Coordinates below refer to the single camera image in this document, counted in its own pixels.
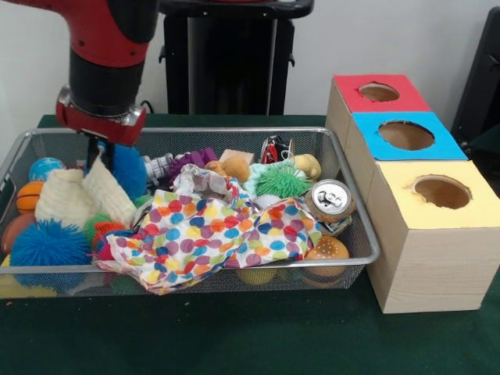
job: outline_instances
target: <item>blue box top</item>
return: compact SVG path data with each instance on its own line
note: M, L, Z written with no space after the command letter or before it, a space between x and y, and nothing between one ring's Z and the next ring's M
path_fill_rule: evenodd
M432 112L353 113L377 160L467 160Z

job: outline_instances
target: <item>metal wire basket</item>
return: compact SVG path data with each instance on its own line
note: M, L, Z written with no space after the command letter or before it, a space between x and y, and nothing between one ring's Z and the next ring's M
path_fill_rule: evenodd
M358 209L352 225L339 237L351 258L275 262L250 270L222 270L177 293L349 288L364 266L377 259L380 249L370 218L338 139L329 130L322 127L148 128L143 130L137 148L142 155L152 158L166 152L175 155L207 146L218 155L226 148L259 155L263 140L270 135L294 139L297 155L310 153L318 159L321 179L338 179L351 189ZM75 166L77 160L85 159L86 151L87 138L67 129L33 130L20 135L0 169L0 232L18 215L14 198L17 190L28 182L28 170L33 162L51 156L67 166ZM131 277L94 266L0 267L0 298L147 293Z

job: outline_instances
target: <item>yellow box top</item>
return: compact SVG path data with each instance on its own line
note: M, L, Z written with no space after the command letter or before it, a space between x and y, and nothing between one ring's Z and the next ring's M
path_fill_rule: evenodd
M473 162L377 164L408 228L500 227L500 199Z

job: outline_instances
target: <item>circular hole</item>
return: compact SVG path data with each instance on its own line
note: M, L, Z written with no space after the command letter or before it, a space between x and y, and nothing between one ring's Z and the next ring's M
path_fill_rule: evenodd
M467 187L446 176L423 177L416 182L414 190L428 203L449 209L465 207L471 199Z
M395 88L387 84L378 84L377 82L365 84L359 88L359 92L361 92L361 95L365 99L374 102L393 102L399 99L399 93Z
M378 130L383 139L403 150L422 150L434 144L430 131L410 121L390 121L380 125Z

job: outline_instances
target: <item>shape sorter box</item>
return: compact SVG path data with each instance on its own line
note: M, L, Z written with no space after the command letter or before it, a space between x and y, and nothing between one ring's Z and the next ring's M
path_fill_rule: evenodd
M500 265L500 200L473 162L378 162L366 207L384 313L480 308Z
M334 76L326 128L347 141L353 113L429 112L430 108L408 77L395 74Z
M375 160L467 160L432 112L353 113L345 157L366 202Z

